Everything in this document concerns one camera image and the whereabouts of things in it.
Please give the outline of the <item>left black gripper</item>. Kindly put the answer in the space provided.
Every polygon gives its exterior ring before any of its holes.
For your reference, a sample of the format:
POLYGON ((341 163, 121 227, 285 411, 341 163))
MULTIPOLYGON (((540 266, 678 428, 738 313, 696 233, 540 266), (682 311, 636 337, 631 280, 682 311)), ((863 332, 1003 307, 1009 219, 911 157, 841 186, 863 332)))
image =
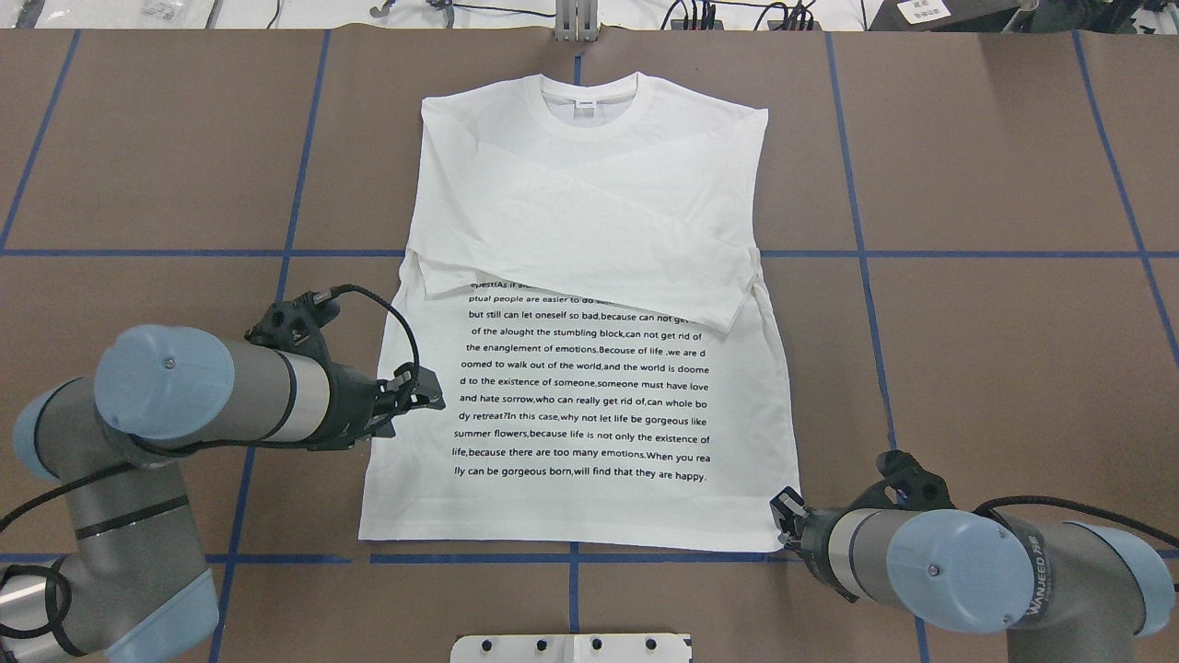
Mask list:
POLYGON ((330 396, 320 425, 320 449, 350 449, 358 441, 391 439, 395 418, 446 408, 437 374, 424 366, 401 365, 391 380, 384 380, 330 365, 327 378, 330 396))

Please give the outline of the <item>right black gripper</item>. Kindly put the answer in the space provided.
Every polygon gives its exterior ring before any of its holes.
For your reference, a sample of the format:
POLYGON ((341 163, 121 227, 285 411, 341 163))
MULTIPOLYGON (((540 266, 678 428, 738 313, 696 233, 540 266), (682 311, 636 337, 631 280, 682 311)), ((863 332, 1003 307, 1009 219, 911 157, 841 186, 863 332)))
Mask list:
POLYGON ((847 516, 847 508, 806 508, 792 486, 785 486, 775 495, 770 507, 777 520, 782 547, 799 554, 814 579, 836 591, 842 599, 858 600, 858 596, 837 579, 829 553, 831 534, 836 524, 847 516))

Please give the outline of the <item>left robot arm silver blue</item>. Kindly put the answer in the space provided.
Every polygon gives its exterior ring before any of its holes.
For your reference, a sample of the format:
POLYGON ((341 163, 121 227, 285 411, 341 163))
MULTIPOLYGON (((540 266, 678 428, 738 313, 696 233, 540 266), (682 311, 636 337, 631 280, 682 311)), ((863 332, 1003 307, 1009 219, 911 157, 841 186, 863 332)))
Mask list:
POLYGON ((217 630, 222 609, 184 480, 203 449, 349 449, 391 419, 442 411, 439 378, 335 365, 320 332, 253 328, 241 341, 136 326, 91 378, 46 390, 14 424, 14 452, 55 483, 11 516, 62 498, 75 552, 4 565, 4 661, 165 662, 217 630))

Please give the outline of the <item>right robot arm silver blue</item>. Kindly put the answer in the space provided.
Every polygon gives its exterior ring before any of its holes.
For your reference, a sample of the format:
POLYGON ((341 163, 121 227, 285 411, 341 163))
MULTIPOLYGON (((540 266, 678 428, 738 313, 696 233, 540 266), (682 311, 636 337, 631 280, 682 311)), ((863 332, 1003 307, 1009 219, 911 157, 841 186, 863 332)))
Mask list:
POLYGON ((1002 500, 957 508, 938 477, 881 480, 814 508, 791 488, 770 506, 785 549, 847 600, 876 600, 955 634, 1005 634, 1010 662, 1133 662, 1165 628, 1175 582, 1152 541, 1175 538, 1062 500, 1102 525, 1036 526, 1002 500))

